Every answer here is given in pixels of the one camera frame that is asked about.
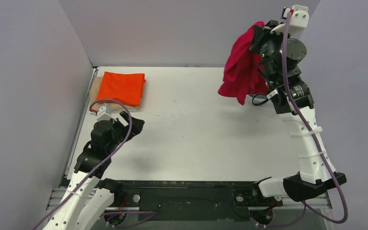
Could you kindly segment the red t shirt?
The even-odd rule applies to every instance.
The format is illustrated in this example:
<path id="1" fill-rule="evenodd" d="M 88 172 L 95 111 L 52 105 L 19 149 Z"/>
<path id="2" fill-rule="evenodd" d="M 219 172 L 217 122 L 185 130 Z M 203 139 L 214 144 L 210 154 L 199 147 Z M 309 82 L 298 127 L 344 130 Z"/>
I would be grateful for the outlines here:
<path id="1" fill-rule="evenodd" d="M 224 67 L 223 84 L 218 94 L 236 98 L 241 105 L 245 104 L 247 95 L 266 94 L 268 89 L 265 80 L 257 71 L 257 65 L 262 58 L 249 51 L 254 28 L 264 25 L 262 21 L 256 22 L 237 38 Z"/>

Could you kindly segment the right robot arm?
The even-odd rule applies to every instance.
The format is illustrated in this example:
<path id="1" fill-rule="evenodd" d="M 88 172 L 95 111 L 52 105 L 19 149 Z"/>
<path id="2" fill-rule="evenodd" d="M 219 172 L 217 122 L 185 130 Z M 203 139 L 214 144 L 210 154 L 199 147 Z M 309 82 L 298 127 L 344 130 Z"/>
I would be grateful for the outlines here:
<path id="1" fill-rule="evenodd" d="M 261 57 L 257 72 L 265 80 L 267 98 L 284 123 L 295 148 L 299 171 L 285 178 L 266 178 L 252 191 L 255 204 L 265 205 L 272 197 L 288 196 L 299 202 L 315 198 L 347 179 L 331 164 L 315 118 L 314 101 L 301 78 L 299 63 L 307 49 L 298 39 L 284 37 L 283 23 L 270 20 L 254 28 L 250 51 Z"/>

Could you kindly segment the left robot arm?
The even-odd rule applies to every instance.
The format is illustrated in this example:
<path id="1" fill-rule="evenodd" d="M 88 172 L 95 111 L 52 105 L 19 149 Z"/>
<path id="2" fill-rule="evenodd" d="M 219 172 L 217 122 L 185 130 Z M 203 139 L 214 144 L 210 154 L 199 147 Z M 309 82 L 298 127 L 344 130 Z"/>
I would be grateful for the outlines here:
<path id="1" fill-rule="evenodd" d="M 49 212 L 45 230 L 89 230 L 110 205 L 123 202 L 121 184 L 102 179 L 111 157 L 141 133 L 145 121 L 122 111 L 117 118 L 105 113 L 93 125 L 91 139 L 78 156 L 70 183 L 59 205 Z"/>

